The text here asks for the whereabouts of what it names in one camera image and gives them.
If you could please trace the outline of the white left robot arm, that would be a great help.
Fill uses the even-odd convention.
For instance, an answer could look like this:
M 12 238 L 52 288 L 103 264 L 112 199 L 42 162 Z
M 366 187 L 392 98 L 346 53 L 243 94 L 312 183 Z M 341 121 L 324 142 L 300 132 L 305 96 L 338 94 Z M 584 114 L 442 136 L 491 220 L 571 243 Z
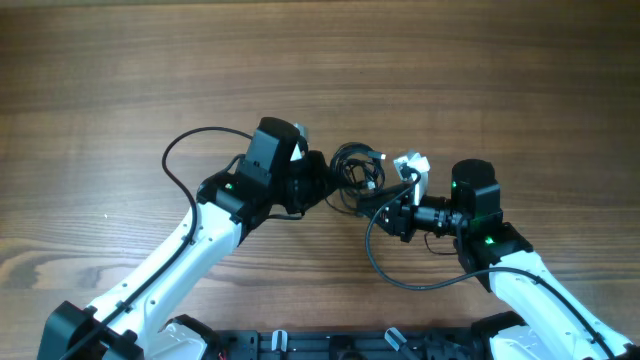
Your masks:
M 298 220 L 333 191 L 319 151 L 299 124 L 264 117 L 245 153 L 189 193 L 180 225 L 132 273 L 85 308 L 68 301 L 47 319 L 40 359 L 143 359 L 168 316 L 209 269 L 230 255 L 275 205 Z

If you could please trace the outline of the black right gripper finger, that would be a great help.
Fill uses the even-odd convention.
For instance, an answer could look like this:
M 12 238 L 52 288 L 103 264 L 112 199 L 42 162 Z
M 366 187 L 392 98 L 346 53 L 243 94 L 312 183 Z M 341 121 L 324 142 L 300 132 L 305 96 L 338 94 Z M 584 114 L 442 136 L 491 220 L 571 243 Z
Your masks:
M 391 236 L 405 235 L 405 215 L 402 213 L 403 199 L 371 198 L 356 202 L 359 214 L 369 219 L 365 237 L 370 238 L 375 226 Z
M 413 183 L 400 183 L 377 191 L 372 195 L 373 198 L 379 197 L 396 197 L 410 194 L 414 189 Z

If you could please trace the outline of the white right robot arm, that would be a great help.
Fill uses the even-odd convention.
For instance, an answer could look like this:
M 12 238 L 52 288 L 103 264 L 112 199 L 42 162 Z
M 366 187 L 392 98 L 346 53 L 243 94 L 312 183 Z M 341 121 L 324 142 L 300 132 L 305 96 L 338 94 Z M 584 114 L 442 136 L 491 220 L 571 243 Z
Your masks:
M 471 326 L 469 350 L 484 359 L 636 359 L 639 347 L 580 303 L 541 256 L 504 221 L 491 163 L 466 159 L 452 168 L 448 198 L 424 193 L 425 171 L 398 167 L 402 184 L 357 203 L 358 211 L 408 242 L 416 231 L 451 236 L 464 268 L 510 311 Z

